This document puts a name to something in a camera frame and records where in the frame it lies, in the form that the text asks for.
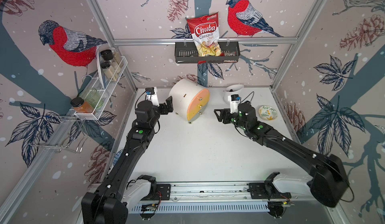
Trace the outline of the green glass cup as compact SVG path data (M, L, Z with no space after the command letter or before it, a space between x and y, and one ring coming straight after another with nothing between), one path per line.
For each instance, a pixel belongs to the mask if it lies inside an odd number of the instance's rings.
M103 98L95 88L88 88L83 90L79 97L90 104L93 109L97 109L103 105Z

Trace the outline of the orange sauce jar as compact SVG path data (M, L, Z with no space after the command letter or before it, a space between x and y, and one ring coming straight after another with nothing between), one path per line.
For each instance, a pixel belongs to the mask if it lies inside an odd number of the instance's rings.
M81 97L72 99L70 104L77 113L92 113L94 111L94 108Z

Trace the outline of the white round drawer cabinet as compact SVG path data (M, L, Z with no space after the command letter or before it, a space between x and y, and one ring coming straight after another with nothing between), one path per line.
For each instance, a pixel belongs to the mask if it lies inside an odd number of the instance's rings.
M173 112L180 116L183 120L187 121L187 109L189 108L192 99L203 88L205 87L189 79L182 79L177 82L169 93L169 96L172 96Z

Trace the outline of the white ceramic utensil cup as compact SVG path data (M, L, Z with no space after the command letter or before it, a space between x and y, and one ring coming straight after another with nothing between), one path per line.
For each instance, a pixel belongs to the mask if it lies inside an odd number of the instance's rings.
M224 90L223 101L226 104L230 104L229 97L231 97L232 95L239 95L240 96L243 89L244 89L244 85L241 85L241 84L228 86Z

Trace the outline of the orange top drawer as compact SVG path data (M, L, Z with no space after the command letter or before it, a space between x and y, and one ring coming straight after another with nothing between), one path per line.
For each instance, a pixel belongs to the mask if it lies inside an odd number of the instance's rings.
M210 100L210 92L207 88L201 89L195 96L200 105L206 105Z

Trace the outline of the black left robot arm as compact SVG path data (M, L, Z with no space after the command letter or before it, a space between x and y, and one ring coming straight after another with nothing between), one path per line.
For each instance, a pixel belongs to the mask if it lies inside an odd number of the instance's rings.
M141 156L155 135L155 126L161 115L173 112L172 97L163 104L154 105L150 100L141 101L136 119L126 137L126 145L110 174L93 193L86 193L81 202L83 222L86 224L124 224L129 206L135 206L148 196L152 184L139 179L132 187L133 194L126 194L129 178Z

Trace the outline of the dark-lid spice jar front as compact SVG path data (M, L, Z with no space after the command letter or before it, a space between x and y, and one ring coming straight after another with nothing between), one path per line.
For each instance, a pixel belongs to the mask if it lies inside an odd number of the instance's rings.
M103 62L100 64L102 71L104 72L105 76L114 82L118 81L118 76L116 75L115 69L111 66L109 62Z

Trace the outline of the dark-lid spice jar back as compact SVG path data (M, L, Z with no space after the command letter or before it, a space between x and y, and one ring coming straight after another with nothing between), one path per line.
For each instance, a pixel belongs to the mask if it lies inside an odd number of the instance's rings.
M103 61L101 62L101 68L103 68L103 66L106 66L105 63L109 63L110 66L112 66L114 69L117 69L119 67L119 64L116 62L115 58L114 58L114 55L113 55L113 52L112 50L110 49L107 49L107 50L103 50L100 52L101 54L101 57L103 59Z

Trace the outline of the dark-lid spice jar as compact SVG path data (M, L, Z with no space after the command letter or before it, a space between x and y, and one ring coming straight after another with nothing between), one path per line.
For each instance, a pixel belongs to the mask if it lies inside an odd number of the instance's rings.
M110 49L107 49L107 50L103 50L100 52L101 54L101 57L103 59L103 61L101 62L101 68L103 68L103 66L106 66L105 63L109 63L110 66L112 66L114 69L117 69L119 67L119 64L116 62L115 58L114 58L114 55L113 55L113 52L112 50Z
M109 62L103 62L100 64L102 71L104 72L105 76L114 82L118 81L118 76L116 75L115 69L111 66Z

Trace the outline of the black wall basket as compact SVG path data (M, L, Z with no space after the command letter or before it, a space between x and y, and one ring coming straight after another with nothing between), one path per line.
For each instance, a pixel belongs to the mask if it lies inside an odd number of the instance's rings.
M194 43L176 43L175 61L178 64L192 63L236 63L240 58L238 42L218 42L210 47Z

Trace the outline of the red Chuba chips bag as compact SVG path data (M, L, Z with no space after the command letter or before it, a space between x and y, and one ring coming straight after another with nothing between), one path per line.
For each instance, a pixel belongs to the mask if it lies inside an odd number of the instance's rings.
M199 57L220 56L218 12L187 19L187 24Z

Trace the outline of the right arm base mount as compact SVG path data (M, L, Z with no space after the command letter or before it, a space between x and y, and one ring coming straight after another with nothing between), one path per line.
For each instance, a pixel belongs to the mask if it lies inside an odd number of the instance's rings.
M265 186L264 182L248 183L247 191L253 200L288 200L291 199L291 193L281 193L273 184Z

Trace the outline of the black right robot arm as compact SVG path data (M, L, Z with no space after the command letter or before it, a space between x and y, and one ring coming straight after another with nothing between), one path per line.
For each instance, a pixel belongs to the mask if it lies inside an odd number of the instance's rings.
M272 126L259 121L249 101L241 103L237 111L215 109L214 113L219 122L242 129L250 140L278 152L305 170L312 177L307 183L310 192L321 204L334 208L342 201L350 185L339 157L316 153L286 138Z

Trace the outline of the floral patterned bowl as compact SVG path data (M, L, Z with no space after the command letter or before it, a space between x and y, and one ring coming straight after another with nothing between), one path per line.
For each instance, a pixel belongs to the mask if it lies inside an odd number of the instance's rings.
M278 117L277 110L271 106L263 105L259 108L259 116L263 120L275 120Z

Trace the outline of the grey-green bottom drawer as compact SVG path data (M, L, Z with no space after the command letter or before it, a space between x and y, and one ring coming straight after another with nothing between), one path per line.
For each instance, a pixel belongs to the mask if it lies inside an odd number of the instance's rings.
M186 118L188 122L193 122L196 119L198 119L202 114L203 111L205 110L205 106L203 105L197 105L197 106L192 106L187 109L186 113Z

